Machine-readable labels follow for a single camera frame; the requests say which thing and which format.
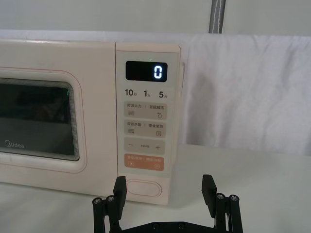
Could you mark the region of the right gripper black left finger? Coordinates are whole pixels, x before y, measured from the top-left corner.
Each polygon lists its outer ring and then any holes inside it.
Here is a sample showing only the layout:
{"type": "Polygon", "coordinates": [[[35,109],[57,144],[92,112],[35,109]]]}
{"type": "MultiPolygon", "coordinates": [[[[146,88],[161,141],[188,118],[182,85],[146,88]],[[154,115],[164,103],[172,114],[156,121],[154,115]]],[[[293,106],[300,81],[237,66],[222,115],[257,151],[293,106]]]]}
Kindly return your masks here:
{"type": "Polygon", "coordinates": [[[108,216],[110,233],[121,233],[119,220],[121,219],[127,195],[126,177],[116,178],[113,195],[106,199],[97,197],[93,199],[93,228],[95,233],[104,233],[104,218],[108,216]]]}

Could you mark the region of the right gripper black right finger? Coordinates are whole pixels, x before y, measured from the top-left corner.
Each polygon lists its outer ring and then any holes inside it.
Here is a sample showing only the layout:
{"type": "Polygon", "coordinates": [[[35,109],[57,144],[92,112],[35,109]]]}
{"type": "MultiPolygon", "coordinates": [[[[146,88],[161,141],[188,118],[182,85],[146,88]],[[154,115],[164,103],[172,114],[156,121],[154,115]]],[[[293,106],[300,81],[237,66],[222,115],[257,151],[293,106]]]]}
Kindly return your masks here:
{"type": "Polygon", "coordinates": [[[211,175],[202,177],[202,195],[210,216],[214,219],[213,229],[217,233],[242,233],[240,198],[237,195],[225,196],[217,192],[211,175]]]}

